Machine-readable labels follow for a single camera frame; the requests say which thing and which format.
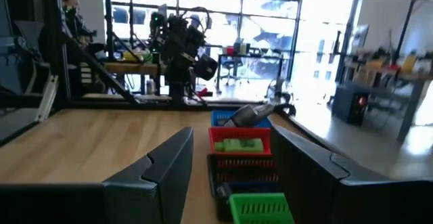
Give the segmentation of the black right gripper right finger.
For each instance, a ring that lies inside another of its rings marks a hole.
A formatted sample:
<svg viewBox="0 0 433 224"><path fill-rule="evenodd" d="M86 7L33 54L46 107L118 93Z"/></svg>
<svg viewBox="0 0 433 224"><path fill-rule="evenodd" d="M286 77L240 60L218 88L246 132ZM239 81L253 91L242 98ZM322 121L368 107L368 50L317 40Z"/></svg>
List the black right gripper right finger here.
<svg viewBox="0 0 433 224"><path fill-rule="evenodd" d="M281 127L271 153L295 224L380 224L371 186L385 176Z"/></svg>

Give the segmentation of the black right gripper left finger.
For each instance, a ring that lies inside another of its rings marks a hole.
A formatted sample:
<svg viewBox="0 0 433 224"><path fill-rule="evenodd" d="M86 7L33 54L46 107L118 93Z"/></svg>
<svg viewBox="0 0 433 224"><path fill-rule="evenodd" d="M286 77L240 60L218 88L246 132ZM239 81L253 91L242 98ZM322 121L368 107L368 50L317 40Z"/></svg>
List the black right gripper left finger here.
<svg viewBox="0 0 433 224"><path fill-rule="evenodd" d="M193 160L185 127L104 181L109 224L181 224Z"/></svg>

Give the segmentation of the green travel bottle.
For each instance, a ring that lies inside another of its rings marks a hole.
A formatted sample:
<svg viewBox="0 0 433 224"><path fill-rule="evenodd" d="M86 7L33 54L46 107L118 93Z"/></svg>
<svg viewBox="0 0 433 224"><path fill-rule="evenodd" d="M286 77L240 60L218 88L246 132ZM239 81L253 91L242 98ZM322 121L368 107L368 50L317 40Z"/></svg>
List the green travel bottle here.
<svg viewBox="0 0 433 224"><path fill-rule="evenodd" d="M253 139L224 139L214 143L216 152L264 152L263 142L260 138Z"/></svg>

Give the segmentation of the blue plastic basket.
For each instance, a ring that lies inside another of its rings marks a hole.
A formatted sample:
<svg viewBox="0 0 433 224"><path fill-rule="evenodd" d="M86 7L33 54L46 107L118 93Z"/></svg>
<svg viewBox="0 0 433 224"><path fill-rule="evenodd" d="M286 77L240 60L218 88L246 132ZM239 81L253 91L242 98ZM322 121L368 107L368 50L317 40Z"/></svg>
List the blue plastic basket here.
<svg viewBox="0 0 433 224"><path fill-rule="evenodd" d="M235 111L213 110L210 115L211 125L213 127L222 127L223 124L235 113ZM255 127L270 128L271 122L268 118L261 120Z"/></svg>

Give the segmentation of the green plastic basket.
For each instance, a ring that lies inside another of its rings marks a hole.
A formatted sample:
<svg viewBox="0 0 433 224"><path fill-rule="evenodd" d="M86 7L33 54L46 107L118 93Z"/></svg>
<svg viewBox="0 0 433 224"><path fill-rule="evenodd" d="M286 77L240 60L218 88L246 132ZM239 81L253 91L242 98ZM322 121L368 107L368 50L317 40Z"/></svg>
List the green plastic basket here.
<svg viewBox="0 0 433 224"><path fill-rule="evenodd" d="M295 224L283 193L232 194L233 224Z"/></svg>

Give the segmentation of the black plastic basket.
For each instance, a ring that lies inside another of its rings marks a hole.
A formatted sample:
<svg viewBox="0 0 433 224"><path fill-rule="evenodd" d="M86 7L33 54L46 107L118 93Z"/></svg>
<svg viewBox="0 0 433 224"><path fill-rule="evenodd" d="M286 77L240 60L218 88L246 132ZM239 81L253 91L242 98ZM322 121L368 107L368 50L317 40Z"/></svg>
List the black plastic basket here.
<svg viewBox="0 0 433 224"><path fill-rule="evenodd" d="M271 155L207 155L210 193L220 221L231 221L232 194L276 193L281 191Z"/></svg>

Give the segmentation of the red plastic basket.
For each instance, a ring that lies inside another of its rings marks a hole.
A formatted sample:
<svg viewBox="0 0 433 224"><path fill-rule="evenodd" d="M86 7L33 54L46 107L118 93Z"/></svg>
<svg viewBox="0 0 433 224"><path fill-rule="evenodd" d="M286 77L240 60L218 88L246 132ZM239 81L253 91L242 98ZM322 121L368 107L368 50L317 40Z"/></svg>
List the red plastic basket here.
<svg viewBox="0 0 433 224"><path fill-rule="evenodd" d="M210 152L212 154L249 154L259 155L271 154L270 149L270 128L239 128L239 127L211 127L208 129L210 140ZM223 142L224 139L260 139L263 144L261 152L222 152L217 150L216 143Z"/></svg>

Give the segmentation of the wooden workbench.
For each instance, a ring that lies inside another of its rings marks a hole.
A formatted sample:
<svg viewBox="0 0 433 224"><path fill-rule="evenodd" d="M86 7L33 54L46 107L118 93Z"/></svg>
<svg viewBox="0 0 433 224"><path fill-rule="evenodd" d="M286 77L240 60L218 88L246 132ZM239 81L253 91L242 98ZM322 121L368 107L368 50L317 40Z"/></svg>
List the wooden workbench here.
<svg viewBox="0 0 433 224"><path fill-rule="evenodd" d="M156 76L157 72L165 73L166 66L164 64L139 64L126 62L106 62L103 67L111 73L116 74L143 74Z"/></svg>

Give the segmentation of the black computer box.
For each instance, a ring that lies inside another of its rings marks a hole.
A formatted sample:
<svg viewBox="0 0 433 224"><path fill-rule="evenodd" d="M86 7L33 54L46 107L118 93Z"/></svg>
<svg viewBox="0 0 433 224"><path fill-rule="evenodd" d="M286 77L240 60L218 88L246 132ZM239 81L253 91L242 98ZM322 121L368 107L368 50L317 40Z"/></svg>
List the black computer box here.
<svg viewBox="0 0 433 224"><path fill-rule="evenodd" d="M332 103L332 115L350 125L361 126L370 92L358 85L338 85Z"/></svg>

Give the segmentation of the person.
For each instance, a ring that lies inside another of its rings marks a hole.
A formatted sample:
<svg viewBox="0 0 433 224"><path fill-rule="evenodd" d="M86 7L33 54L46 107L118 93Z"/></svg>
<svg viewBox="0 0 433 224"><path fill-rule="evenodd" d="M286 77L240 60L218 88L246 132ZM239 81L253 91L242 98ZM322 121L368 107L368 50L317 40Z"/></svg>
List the person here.
<svg viewBox="0 0 433 224"><path fill-rule="evenodd" d="M62 7L65 12L66 26L72 35L72 38L80 47L91 55L104 49L104 44L94 43L92 32L85 26L83 17L79 14L79 0L62 0ZM51 51L51 45L48 42L49 27L44 25L39 35L39 51L42 58L48 62L47 55ZM81 72L78 68L69 71L70 92L73 96L82 96L85 93L103 93L106 90L104 82L97 76L92 83L84 84L82 82Z"/></svg>

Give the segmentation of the long wooden desk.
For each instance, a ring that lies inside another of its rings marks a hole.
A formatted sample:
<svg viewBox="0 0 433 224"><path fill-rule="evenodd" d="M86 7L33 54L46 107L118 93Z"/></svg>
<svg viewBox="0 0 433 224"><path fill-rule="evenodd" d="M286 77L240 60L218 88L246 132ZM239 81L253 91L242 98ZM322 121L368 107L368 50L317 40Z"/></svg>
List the long wooden desk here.
<svg viewBox="0 0 433 224"><path fill-rule="evenodd" d="M401 120L396 140L404 141L413 126L424 85L433 81L431 63L407 57L402 65L383 59L345 62L344 84L369 94L367 109Z"/></svg>

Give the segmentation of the black metal table frame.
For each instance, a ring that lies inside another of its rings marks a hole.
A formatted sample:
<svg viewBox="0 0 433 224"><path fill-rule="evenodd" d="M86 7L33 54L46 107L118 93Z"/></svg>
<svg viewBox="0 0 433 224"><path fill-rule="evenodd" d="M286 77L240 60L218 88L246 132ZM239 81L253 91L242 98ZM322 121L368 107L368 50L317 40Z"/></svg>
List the black metal table frame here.
<svg viewBox="0 0 433 224"><path fill-rule="evenodd" d="M49 19L52 29L50 30L50 35L48 36L48 42L51 45L51 51L47 55L51 65L54 67L54 74L59 75L61 78L65 79L68 73L66 72L66 55L67 47L73 48L78 54L83 56L83 61L88 64L88 66L95 70L100 79L104 81L105 84L110 85L115 88L118 94L122 97L121 100L108 100L97 102L95 104L90 104L89 102L74 102L70 98L65 99L62 105L69 106L83 106L85 108L127 108L132 110L153 110L167 109L167 110L191 110L193 109L193 104L184 104L182 106L174 106L169 102L170 97L165 97L161 102L156 99L144 99L139 100L129 91L125 90L124 87L115 80L112 75L96 60L92 55L86 52L80 47L80 45L72 38L72 35L68 31L65 21L63 20L64 14L60 9L59 0L48 0L48 7L51 8L50 13L54 17Z"/></svg>

